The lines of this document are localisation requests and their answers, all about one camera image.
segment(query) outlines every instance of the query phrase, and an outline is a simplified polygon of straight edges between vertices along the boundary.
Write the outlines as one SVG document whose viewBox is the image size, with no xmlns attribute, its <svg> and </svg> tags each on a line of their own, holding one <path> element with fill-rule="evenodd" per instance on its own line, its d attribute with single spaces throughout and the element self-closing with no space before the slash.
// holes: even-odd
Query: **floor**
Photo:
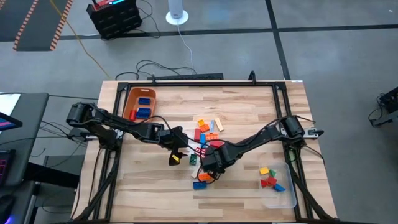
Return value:
<svg viewBox="0 0 398 224">
<path fill-rule="evenodd" d="M 148 1 L 160 31 L 176 31 L 165 22 L 166 1 Z M 97 34 L 85 12 L 90 2 L 75 1 L 68 16 L 79 35 Z M 149 12 L 145 2 L 138 0 L 137 5 Z M 338 217 L 395 223 L 397 125 L 372 128 L 368 114 L 377 106 L 376 97 L 398 83 L 398 2 L 184 0 L 184 5 L 190 19 L 181 30 L 246 30 L 240 34 L 185 35 L 197 72 L 222 72 L 225 79 L 247 79 L 254 70 L 260 79 L 303 80 L 317 128 L 325 130 L 320 144 Z M 146 19 L 141 29 L 155 32 L 153 21 Z M 62 35 L 72 40 L 61 40 L 52 52 L 15 52 L 13 42 L 1 42 L 0 90 L 98 97 L 101 82 L 108 78 L 73 40 L 68 27 Z M 170 67 L 190 66 L 189 51 L 177 35 L 109 42 L 92 38 L 83 43 L 112 78 L 134 71 L 143 59 Z M 158 76 L 170 74 L 154 68 L 147 71 Z M 51 98 L 44 120 L 65 124 L 70 105 L 77 101 Z M 32 158 L 33 162 L 42 162 L 44 155 L 69 155 L 75 144 L 41 139 L 32 154 L 44 147 L 46 152 Z M 36 223 L 67 218 L 39 209 Z"/>
</svg>

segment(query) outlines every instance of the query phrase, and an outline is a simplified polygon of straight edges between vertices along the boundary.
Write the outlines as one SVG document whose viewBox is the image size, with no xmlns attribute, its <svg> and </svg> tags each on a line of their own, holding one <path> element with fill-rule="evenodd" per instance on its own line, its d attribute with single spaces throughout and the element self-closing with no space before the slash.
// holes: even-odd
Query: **wooden tabletop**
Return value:
<svg viewBox="0 0 398 224">
<path fill-rule="evenodd" d="M 112 112 L 117 85 L 118 82 L 114 81 L 103 82 L 99 108 Z M 304 84 L 286 81 L 286 85 L 292 113 L 311 119 Z M 152 89 L 157 93 L 156 115 L 163 116 L 171 127 L 182 126 L 191 138 L 199 119 L 210 123 L 214 117 L 219 117 L 224 126 L 220 139 L 232 142 L 255 134 L 265 124 L 276 119 L 272 89 L 267 86 Z M 162 123 L 159 119 L 152 122 Z M 312 124 L 302 121 L 302 125 L 309 128 Z M 320 151 L 318 141 L 307 140 L 307 143 Z M 90 142 L 81 172 L 81 196 L 75 217 L 88 204 L 97 153 L 98 142 Z M 102 150 L 96 167 L 94 193 L 98 187 L 103 155 Z M 264 198 L 258 194 L 259 163 L 284 162 L 280 142 L 270 142 L 246 153 L 206 190 L 192 189 L 195 180 L 190 174 L 195 167 L 190 166 L 189 158 L 184 157 L 180 165 L 170 167 L 169 155 L 170 152 L 160 146 L 144 144 L 130 134 L 124 136 L 112 222 L 295 221 L 293 208 L 269 209 L 263 205 Z M 325 211 L 335 217 L 322 160 L 317 155 L 302 150 L 302 161 L 309 191 Z M 298 194 L 298 202 L 302 216 L 305 217 L 301 193 Z M 103 202 L 100 217 L 104 215 L 105 206 Z"/>
</svg>

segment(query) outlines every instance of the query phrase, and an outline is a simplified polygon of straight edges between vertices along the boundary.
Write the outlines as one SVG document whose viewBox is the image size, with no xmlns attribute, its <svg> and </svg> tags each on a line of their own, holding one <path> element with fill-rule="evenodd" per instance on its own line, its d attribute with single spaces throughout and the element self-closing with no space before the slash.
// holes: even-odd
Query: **white cable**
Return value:
<svg viewBox="0 0 398 224">
<path fill-rule="evenodd" d="M 195 73 L 195 72 L 194 72 L 194 71 L 195 71 L 195 66 L 193 65 L 193 61 L 192 61 L 193 54 L 192 54 L 191 48 L 188 47 L 187 43 L 185 43 L 185 40 L 184 40 L 184 38 L 183 38 L 182 35 L 181 35 L 181 32 L 180 32 L 180 22 L 177 23 L 177 29 L 178 29 L 178 33 L 180 34 L 180 37 L 181 37 L 181 39 L 182 39 L 182 42 L 184 42 L 184 45 L 187 47 L 187 49 L 188 49 L 188 50 L 190 51 L 190 53 L 191 53 L 191 65 L 192 65 L 192 69 L 193 69 L 193 71 L 192 71 L 192 75 L 193 75 L 193 74 Z"/>
</svg>

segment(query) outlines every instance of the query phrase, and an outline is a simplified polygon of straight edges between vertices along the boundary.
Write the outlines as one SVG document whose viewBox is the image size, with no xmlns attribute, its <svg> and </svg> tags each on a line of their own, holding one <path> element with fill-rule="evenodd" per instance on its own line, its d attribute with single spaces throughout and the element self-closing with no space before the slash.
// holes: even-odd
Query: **green block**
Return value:
<svg viewBox="0 0 398 224">
<path fill-rule="evenodd" d="M 276 172 L 273 170 L 269 170 L 269 175 L 271 175 L 271 177 L 275 177 L 276 176 Z"/>
<path fill-rule="evenodd" d="M 189 158 L 189 164 L 194 165 L 194 166 L 197 164 L 197 155 L 196 154 L 191 154 L 191 157 Z"/>
</svg>

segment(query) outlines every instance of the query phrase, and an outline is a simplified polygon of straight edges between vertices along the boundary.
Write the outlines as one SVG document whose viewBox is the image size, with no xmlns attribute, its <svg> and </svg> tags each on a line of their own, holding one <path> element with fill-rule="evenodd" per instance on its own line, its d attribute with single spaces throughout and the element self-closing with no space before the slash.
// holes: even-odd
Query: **transparent bin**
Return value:
<svg viewBox="0 0 398 224">
<path fill-rule="evenodd" d="M 286 189 L 284 192 L 277 192 L 273 187 L 261 187 L 260 180 L 266 180 L 269 174 L 260 175 L 259 172 L 259 193 L 262 198 L 262 203 L 267 208 L 293 208 L 296 206 L 297 200 L 294 195 L 293 182 L 290 176 L 289 166 L 284 162 L 278 163 L 260 163 L 259 170 L 261 167 L 268 167 L 276 172 L 275 178 L 277 184 L 283 186 Z"/>
</svg>

